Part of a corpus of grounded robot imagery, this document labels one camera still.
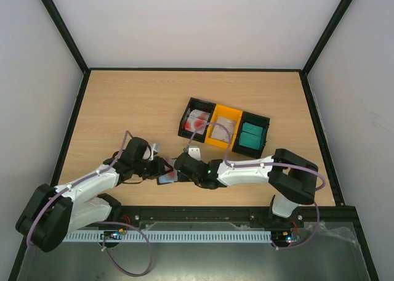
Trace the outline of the black leather card holder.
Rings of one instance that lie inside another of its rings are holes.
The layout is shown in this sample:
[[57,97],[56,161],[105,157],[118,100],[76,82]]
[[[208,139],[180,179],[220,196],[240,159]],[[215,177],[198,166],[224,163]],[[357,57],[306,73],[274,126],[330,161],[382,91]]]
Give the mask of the black leather card holder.
[[157,178],[156,182],[158,185],[171,184],[179,181],[179,175],[176,169],[174,169],[175,159],[165,157],[164,158],[164,174]]

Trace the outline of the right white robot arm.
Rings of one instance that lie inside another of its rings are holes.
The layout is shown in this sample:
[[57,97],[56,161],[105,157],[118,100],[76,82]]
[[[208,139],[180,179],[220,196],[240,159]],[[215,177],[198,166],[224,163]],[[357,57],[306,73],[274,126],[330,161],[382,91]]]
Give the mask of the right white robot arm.
[[314,163],[290,152],[277,149],[272,156],[257,160],[212,160],[205,163],[182,153],[174,169],[203,189],[215,190],[241,184],[270,184],[279,194],[273,197],[269,221],[277,227],[290,219],[300,205],[313,205],[316,183],[325,180]]

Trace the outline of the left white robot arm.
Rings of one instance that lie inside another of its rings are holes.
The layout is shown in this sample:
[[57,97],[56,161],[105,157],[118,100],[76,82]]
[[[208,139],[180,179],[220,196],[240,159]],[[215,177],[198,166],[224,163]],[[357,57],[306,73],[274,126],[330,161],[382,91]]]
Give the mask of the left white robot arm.
[[133,137],[119,151],[88,174],[71,182],[36,188],[19,216],[15,229],[43,252],[58,247],[70,233],[96,222],[114,220],[120,202],[106,193],[132,176],[157,179],[174,168],[159,157],[159,144]]

